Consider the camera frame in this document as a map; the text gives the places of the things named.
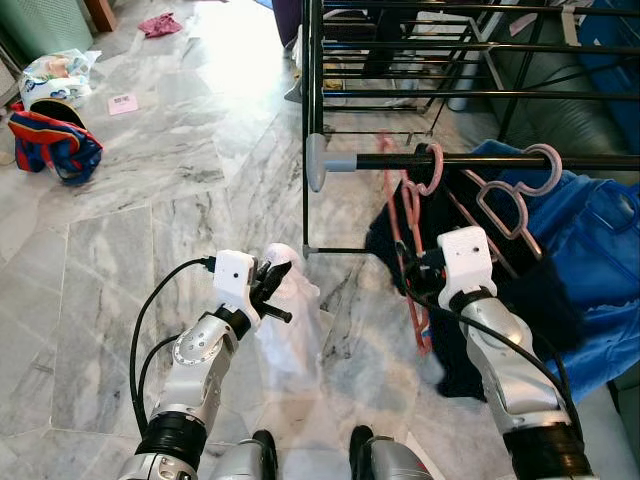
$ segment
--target pink plastic hanger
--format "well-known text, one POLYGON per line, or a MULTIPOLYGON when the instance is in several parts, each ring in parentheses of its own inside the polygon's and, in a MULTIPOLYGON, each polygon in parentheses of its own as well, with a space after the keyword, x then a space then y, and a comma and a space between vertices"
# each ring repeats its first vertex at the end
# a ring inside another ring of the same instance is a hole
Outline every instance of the pink plastic hanger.
MULTIPOLYGON (((378 134, 378 150, 381 153, 396 150, 393 140, 384 132, 378 134)), ((407 215, 407 225, 411 229, 413 242, 416 246, 416 255, 418 257, 424 254, 422 237, 420 235, 420 196, 431 195, 436 188, 438 188, 438 184, 440 183, 442 172, 444 170, 444 154, 442 147, 438 144, 430 144, 427 147, 427 152, 432 152, 435 158, 434 173, 428 186, 425 186, 423 183, 416 185, 409 179, 409 174, 406 170, 401 172, 402 203, 407 215)), ((389 208, 391 233, 393 235, 394 243, 397 243, 402 241, 402 237, 400 236, 400 228, 398 227, 398 213, 393 199, 393 187, 391 171, 385 170, 384 190, 387 196, 387 205, 389 208)), ((401 255, 398 255, 398 264, 400 265, 400 270, 404 272, 404 262, 401 255)), ((406 295, 405 298, 407 299, 407 305, 409 306, 409 313, 411 315, 411 322, 413 323, 413 331, 418 345, 418 352, 421 355, 426 355, 431 351, 429 312, 422 306, 416 306, 409 295, 406 295)))

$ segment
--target marble floor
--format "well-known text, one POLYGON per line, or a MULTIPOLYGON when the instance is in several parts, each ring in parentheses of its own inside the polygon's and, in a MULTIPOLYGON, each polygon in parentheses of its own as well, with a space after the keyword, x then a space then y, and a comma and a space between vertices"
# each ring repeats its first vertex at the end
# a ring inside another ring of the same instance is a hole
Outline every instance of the marble floor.
MULTIPOLYGON (((273 13, 250 0, 119 0, 115 11, 118 30, 96 38, 103 54, 80 110, 105 147, 91 181, 68 188, 48 172, 0 167, 0 480, 116 478, 138 442, 127 360, 134 320, 154 285, 179 263, 220 248, 259 256, 271 242, 302 244, 302 119, 299 106, 282 99, 293 71, 273 13), (166 11, 184 30, 145 40, 137 24, 166 11), (140 109, 109 116, 107 99, 129 92, 140 109)), ((380 129, 391 121, 428 128, 418 116, 329 123, 380 129)), ((490 113, 445 109, 435 137, 464 151, 495 131, 490 113)), ((336 135, 330 148, 365 151, 371 140, 336 135)), ((11 152, 3 123, 0 165, 11 152)), ((311 243, 360 245, 383 203, 381 186, 379 174, 329 175, 311 196, 311 243)), ((346 448, 358 423, 411 438, 441 478, 509 478, 487 406, 436 393, 439 366, 416 355, 385 268, 364 256, 313 255, 306 274, 327 312, 320 387, 270 388, 265 359, 247 335, 223 383, 201 478, 230 444, 269 428, 283 478, 347 479, 346 448)), ((139 361, 211 302, 206 272, 180 274, 146 318, 139 361)), ((168 361, 164 352, 150 372, 147 405, 168 361)), ((596 393, 580 406, 593 466, 602 478, 638 478, 610 398, 596 393)))

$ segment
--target plastic bag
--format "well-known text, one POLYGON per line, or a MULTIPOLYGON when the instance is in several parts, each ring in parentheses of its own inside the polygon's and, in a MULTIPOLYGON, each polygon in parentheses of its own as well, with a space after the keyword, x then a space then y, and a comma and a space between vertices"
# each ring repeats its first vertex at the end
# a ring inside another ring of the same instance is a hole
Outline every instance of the plastic bag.
POLYGON ((91 93, 89 71, 100 51, 82 53, 78 49, 44 55, 34 60, 22 72, 20 96, 25 110, 41 98, 65 100, 74 107, 91 93))
POLYGON ((289 246, 272 243, 265 259, 272 265, 292 263, 269 303, 291 312, 293 319, 286 324, 265 316, 256 331, 268 369, 268 387, 289 393, 316 388, 320 379, 320 289, 302 274, 302 261, 289 246))

